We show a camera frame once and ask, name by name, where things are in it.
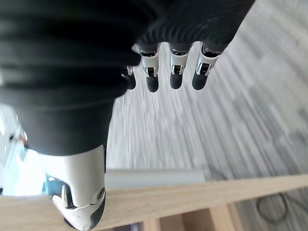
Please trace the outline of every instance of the wooden shelf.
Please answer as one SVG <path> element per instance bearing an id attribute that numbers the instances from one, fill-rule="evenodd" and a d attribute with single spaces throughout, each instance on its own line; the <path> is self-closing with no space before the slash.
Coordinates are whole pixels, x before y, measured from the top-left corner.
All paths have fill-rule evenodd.
<path id="1" fill-rule="evenodd" d="M 164 227 L 166 217 L 207 208 L 210 208 L 208 212 L 204 210 L 196 213 L 198 216 L 201 216 L 199 213 L 204 213 L 201 217 L 208 217 L 205 214 L 210 213 L 214 217 L 216 229 L 224 230 L 226 228 L 218 227 L 216 220 L 223 220 L 220 224 L 226 225 L 231 224 L 227 220 L 236 220 L 233 213 L 230 213 L 228 204 L 307 186 L 308 175 L 301 175 L 107 191 L 103 218 L 94 230 L 101 231 L 143 221 L 145 225 L 149 221 L 157 226 L 160 218 L 159 224 L 163 221 Z M 184 224 L 189 216 L 191 215 L 182 216 Z M 1 196 L 0 217 L 0 227 L 6 231 L 70 230 L 49 196 Z"/>

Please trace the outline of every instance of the robotic hand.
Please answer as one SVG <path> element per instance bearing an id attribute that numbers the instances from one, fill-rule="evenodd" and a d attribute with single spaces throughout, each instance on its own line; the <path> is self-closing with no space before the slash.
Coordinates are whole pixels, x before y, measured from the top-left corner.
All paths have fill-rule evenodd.
<path id="1" fill-rule="evenodd" d="M 159 43 L 169 42 L 177 89 L 201 41 L 192 86 L 202 89 L 253 2 L 0 0 L 0 100 L 14 107 L 73 227 L 91 230 L 103 214 L 108 127 L 115 98 L 136 85 L 132 66 L 141 58 L 157 91 Z"/>

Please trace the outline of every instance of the robotic fingertip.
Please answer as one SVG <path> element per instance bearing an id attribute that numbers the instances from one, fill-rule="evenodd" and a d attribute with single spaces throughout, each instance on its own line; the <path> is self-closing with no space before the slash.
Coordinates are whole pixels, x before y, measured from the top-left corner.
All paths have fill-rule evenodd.
<path id="1" fill-rule="evenodd" d="M 179 89 L 182 85 L 183 75 L 170 74 L 170 85 L 173 89 Z"/>
<path id="2" fill-rule="evenodd" d="M 148 87 L 148 90 L 150 92 L 156 92 L 158 90 L 158 77 L 149 76 L 146 78 L 146 84 Z"/>
<path id="3" fill-rule="evenodd" d="M 204 88 L 205 84 L 206 84 L 206 80 L 207 80 L 207 76 L 204 75 L 198 75 L 196 72 L 193 75 L 193 79 L 192 79 L 192 87 L 195 90 L 201 90 L 202 88 Z"/>

